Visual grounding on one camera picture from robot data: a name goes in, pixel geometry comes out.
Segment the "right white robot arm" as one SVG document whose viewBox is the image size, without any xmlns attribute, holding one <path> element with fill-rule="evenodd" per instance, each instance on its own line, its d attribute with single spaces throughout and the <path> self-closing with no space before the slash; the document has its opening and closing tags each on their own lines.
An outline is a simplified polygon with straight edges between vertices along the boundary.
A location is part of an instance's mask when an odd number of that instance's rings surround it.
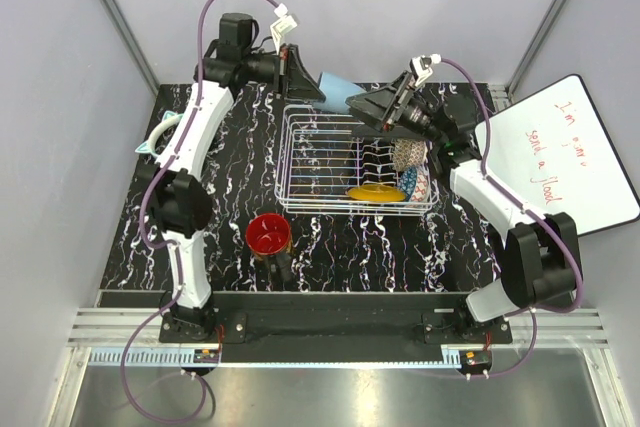
<svg viewBox="0 0 640 427">
<path fill-rule="evenodd" d="M 477 124 L 467 100 L 451 98 L 437 106 L 420 95 L 412 75 L 369 92 L 351 95 L 345 104 L 351 115 L 379 133 L 401 127 L 429 142 L 428 164 L 433 177 L 470 203 L 489 223 L 489 240 L 501 274 L 471 292 L 466 311 L 454 318 L 454 331 L 466 343 L 476 343 L 490 322 L 530 308 L 547 308 L 558 296 L 573 293 L 568 311 L 582 298 L 577 228 L 566 213 L 544 213 L 501 183 L 488 168 L 488 154 L 471 141 Z"/>
</svg>

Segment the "yellow brown-rimmed bowl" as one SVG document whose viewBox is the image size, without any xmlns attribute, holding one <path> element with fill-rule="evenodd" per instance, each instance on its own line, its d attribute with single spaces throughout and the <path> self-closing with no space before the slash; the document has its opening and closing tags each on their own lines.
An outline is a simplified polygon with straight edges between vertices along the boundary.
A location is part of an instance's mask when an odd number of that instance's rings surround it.
<svg viewBox="0 0 640 427">
<path fill-rule="evenodd" d="M 347 196 L 353 200 L 378 203 L 403 202 L 406 199 L 402 190 L 379 183 L 353 187 L 347 191 Z"/>
</svg>

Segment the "black floral square plate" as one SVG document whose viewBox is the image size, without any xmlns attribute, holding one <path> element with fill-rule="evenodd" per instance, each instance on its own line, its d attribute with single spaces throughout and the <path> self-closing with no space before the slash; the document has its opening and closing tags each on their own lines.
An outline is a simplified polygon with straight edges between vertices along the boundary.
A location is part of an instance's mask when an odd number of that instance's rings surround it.
<svg viewBox="0 0 640 427">
<path fill-rule="evenodd" d="M 390 131 L 380 132 L 372 127 L 361 124 L 351 130 L 351 134 L 356 138 L 363 139 L 408 139 L 423 141 L 424 138 L 405 127 L 397 126 Z"/>
</svg>

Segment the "white wire dish rack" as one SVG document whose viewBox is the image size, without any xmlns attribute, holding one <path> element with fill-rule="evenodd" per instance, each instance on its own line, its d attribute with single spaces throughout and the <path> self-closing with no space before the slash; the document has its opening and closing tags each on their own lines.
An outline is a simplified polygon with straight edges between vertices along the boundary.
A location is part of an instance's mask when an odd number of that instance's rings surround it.
<svg viewBox="0 0 640 427">
<path fill-rule="evenodd" d="M 421 216 L 437 203 L 437 189 L 425 169 L 403 201 L 356 200 L 348 191 L 367 184 L 397 188 L 394 141 L 360 137 L 366 126 L 346 115 L 290 105 L 284 109 L 275 197 L 290 214 Z"/>
</svg>

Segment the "blue patterned bowl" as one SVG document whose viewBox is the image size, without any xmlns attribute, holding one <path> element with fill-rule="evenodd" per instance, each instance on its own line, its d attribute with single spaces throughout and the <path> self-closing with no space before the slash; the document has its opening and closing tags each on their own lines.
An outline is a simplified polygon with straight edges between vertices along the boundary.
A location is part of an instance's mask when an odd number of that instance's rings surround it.
<svg viewBox="0 0 640 427">
<path fill-rule="evenodd" d="M 405 194 L 407 202 L 424 202 L 429 193 L 429 177 L 426 168 L 423 165 L 409 167 L 398 180 L 397 188 Z"/>
</svg>

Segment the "red black mug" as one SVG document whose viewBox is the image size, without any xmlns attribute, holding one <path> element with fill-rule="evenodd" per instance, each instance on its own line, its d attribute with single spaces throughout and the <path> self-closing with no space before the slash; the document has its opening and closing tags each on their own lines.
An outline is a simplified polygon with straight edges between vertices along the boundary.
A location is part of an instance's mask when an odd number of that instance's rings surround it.
<svg viewBox="0 0 640 427">
<path fill-rule="evenodd" d="M 289 222 L 276 213 L 265 213 L 248 224 L 246 243 L 254 257 L 268 270 L 271 279 L 292 282 L 293 240 Z"/>
</svg>

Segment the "light blue cup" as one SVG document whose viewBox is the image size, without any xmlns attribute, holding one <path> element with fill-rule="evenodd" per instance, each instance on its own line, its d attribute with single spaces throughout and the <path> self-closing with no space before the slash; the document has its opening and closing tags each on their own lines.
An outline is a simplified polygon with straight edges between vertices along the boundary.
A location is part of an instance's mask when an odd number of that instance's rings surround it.
<svg viewBox="0 0 640 427">
<path fill-rule="evenodd" d="M 318 81 L 325 100 L 314 101 L 311 106 L 323 112 L 348 115 L 349 106 L 346 99 L 365 92 L 359 85 L 328 72 L 322 72 Z"/>
</svg>

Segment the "red patterned white bowl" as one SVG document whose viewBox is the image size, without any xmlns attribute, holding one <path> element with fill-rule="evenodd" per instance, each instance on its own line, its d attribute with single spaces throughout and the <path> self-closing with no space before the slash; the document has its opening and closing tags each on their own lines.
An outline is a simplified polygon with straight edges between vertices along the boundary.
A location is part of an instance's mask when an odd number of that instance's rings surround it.
<svg viewBox="0 0 640 427">
<path fill-rule="evenodd" d="M 428 145 L 425 141 L 397 139 L 392 150 L 392 163 L 397 172 L 405 172 L 426 161 Z"/>
</svg>

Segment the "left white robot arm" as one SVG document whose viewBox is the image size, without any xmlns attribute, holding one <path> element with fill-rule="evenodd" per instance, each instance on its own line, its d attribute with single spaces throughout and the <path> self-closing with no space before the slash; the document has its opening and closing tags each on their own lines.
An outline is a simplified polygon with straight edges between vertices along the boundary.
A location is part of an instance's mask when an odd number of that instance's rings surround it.
<svg viewBox="0 0 640 427">
<path fill-rule="evenodd" d="M 205 157 L 222 121 L 249 83 L 266 84 L 287 103 L 325 100 L 318 83 L 304 68 L 299 49 L 284 37 L 298 25 L 287 7 L 275 9 L 270 26 L 275 50 L 257 51 L 257 23 L 248 14 L 227 13 L 219 22 L 212 47 L 200 47 L 193 92 L 165 149 L 144 168 L 150 183 L 140 209 L 161 232 L 173 275 L 173 309 L 188 312 L 181 331 L 196 343 L 215 333 L 216 319 L 204 311 L 211 298 L 204 259 L 203 232 L 213 202 L 201 183 Z"/>
</svg>

